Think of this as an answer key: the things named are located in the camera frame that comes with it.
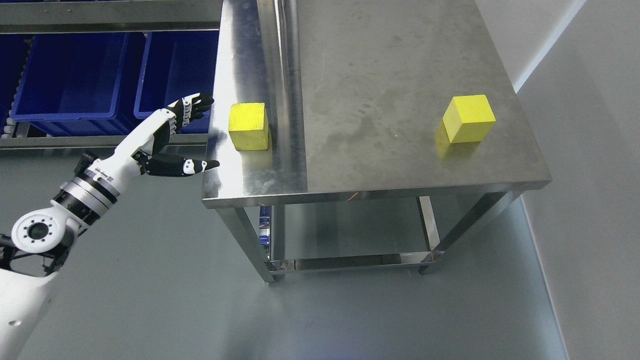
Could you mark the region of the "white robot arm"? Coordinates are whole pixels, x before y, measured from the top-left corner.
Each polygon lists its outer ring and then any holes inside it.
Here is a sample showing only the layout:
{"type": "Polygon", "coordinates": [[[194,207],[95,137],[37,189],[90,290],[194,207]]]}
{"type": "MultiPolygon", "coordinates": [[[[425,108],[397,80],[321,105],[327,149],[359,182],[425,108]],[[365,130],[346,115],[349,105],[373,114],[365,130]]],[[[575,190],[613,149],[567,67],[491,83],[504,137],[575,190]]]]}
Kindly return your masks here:
{"type": "Polygon", "coordinates": [[[103,217],[128,184],[144,174],[190,177],[219,166],[163,153],[172,136],[204,118],[211,93],[186,95],[155,110],[101,159],[86,152],[73,179],[61,186],[50,207],[21,216],[1,235],[1,358],[15,360],[51,304],[58,271],[78,237],[103,217]]]}

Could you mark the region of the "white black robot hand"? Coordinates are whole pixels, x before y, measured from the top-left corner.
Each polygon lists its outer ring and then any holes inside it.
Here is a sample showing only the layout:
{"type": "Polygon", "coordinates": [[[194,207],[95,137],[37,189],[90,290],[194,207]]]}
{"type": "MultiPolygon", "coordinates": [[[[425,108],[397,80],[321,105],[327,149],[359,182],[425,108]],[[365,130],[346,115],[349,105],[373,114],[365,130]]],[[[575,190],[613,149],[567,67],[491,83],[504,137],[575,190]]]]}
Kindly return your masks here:
{"type": "Polygon", "coordinates": [[[172,102],[167,109],[154,111],[124,138],[110,157],[98,162],[97,172],[112,186],[126,186],[141,173],[155,177],[191,177],[219,167],[216,160],[158,153],[176,130],[201,121],[213,103],[212,93],[194,93],[172,102]]]}

